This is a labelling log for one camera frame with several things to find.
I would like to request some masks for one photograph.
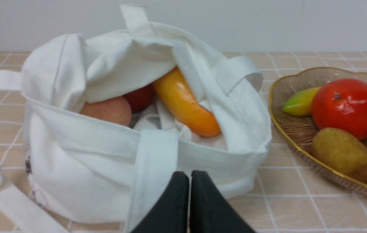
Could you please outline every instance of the fake fruit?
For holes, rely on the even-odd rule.
[[[145,110],[152,103],[154,96],[155,91],[152,84],[123,95],[129,102],[133,113]]]
[[[177,67],[154,81],[153,87],[172,115],[192,132],[213,137],[221,131],[215,116],[198,104]]]
[[[124,126],[128,126],[132,120],[130,105],[121,96],[91,104],[86,102],[80,114]]]
[[[319,129],[340,128],[366,139],[367,84],[350,78],[325,84],[314,96],[312,115]]]
[[[283,112],[294,116],[312,115],[312,100],[320,87],[309,88],[294,94],[283,106]]]
[[[312,142],[313,157],[355,180],[367,181],[367,147],[352,134],[324,128]]]

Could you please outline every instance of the red tomato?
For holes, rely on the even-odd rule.
[[[152,84],[123,95],[129,102],[133,113],[145,110],[151,104],[154,96],[155,91]]]
[[[367,84],[351,78],[325,84],[314,96],[312,115],[319,129],[340,128],[366,139]]]

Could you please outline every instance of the tiled countertop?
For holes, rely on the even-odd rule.
[[[20,71],[29,52],[0,52],[0,69]],[[226,53],[239,56],[241,53]],[[367,52],[245,53],[261,70],[265,97],[272,82],[284,75],[316,66],[367,72]],[[18,93],[0,93],[0,164],[4,174],[30,193],[22,155],[25,99]],[[232,198],[231,205],[260,233],[364,232],[367,233],[367,198],[326,181],[297,159],[273,129],[268,159],[259,169],[255,189]],[[121,232],[123,223],[88,225],[52,214],[72,232]],[[0,212],[0,232],[20,232]]]

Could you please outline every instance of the tote bag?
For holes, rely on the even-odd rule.
[[[225,198],[254,188],[271,141],[260,72],[244,56],[228,59],[181,29],[149,22],[139,6],[120,9],[127,30],[62,35],[34,50],[21,72],[0,71],[0,91],[27,99],[23,146],[35,201],[0,167],[0,210],[25,233],[67,232],[43,208],[81,223],[126,221],[130,232],[174,171],[207,171]],[[218,136],[192,133],[160,100],[133,128],[78,114],[85,102],[122,96],[176,66],[214,114]]]

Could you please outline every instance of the kiwi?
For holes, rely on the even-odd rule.
[[[367,147],[338,128],[324,128],[312,142],[314,158],[360,182],[367,181]]]

